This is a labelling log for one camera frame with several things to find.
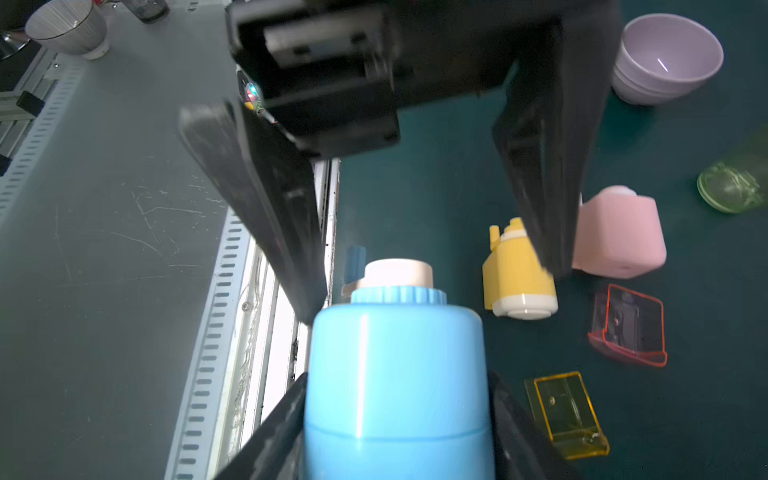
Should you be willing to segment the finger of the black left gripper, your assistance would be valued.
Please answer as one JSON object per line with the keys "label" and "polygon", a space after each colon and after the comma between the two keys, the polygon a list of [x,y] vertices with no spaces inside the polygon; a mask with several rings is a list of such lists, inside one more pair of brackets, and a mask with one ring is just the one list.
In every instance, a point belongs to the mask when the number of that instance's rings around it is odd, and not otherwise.
{"label": "finger of the black left gripper", "polygon": [[265,254],[296,318],[312,325],[328,294],[311,162],[242,104],[181,108],[194,160]]}
{"label": "finger of the black left gripper", "polygon": [[554,23],[516,62],[492,137],[541,266],[572,271],[585,172],[620,43],[617,23]]}

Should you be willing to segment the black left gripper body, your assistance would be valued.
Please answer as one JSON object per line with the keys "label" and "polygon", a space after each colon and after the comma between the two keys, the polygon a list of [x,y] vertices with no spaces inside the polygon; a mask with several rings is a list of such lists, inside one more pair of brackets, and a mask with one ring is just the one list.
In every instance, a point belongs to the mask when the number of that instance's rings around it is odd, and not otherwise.
{"label": "black left gripper body", "polygon": [[606,79],[621,31],[615,1],[234,1],[233,59],[305,157],[385,148],[400,109],[500,86],[527,59]]}

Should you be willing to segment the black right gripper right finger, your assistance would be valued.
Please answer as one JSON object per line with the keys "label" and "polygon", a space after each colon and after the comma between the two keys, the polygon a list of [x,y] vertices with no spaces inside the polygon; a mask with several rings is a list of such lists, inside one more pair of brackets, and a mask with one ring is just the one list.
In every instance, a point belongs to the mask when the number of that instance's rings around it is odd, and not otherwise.
{"label": "black right gripper right finger", "polygon": [[493,370],[488,387],[496,479],[582,479]]}

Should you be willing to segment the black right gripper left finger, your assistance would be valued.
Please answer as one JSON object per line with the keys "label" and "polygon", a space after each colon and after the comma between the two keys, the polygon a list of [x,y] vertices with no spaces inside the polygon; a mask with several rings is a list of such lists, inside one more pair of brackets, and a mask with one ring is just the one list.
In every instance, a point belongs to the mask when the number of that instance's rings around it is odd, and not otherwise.
{"label": "black right gripper left finger", "polygon": [[216,480],[299,479],[302,476],[304,414],[309,375],[288,388],[245,446]]}

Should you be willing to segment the yellow transparent tray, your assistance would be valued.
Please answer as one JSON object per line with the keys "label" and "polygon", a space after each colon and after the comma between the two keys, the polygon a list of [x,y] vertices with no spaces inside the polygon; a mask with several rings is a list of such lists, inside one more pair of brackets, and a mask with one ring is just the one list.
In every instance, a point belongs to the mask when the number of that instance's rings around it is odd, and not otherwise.
{"label": "yellow transparent tray", "polygon": [[580,372],[528,379],[524,385],[535,423],[563,457],[579,460],[610,453]]}

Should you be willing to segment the blue pencil sharpener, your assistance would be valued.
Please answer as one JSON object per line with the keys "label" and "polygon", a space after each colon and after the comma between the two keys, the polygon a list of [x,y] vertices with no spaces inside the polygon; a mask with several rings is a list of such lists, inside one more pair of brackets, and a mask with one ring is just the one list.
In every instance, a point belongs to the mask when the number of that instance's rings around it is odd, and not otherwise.
{"label": "blue pencil sharpener", "polygon": [[483,327],[429,264],[370,262],[346,304],[315,318],[305,479],[491,479]]}

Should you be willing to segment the yellow pencil sharpener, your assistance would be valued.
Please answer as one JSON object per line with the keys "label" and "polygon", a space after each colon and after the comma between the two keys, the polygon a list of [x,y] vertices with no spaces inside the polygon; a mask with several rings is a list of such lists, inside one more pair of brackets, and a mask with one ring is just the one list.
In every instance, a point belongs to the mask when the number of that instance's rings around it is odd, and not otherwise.
{"label": "yellow pencil sharpener", "polygon": [[489,228],[490,254],[483,263],[484,308],[496,317],[541,320],[559,308],[555,283],[538,260],[520,217]]}

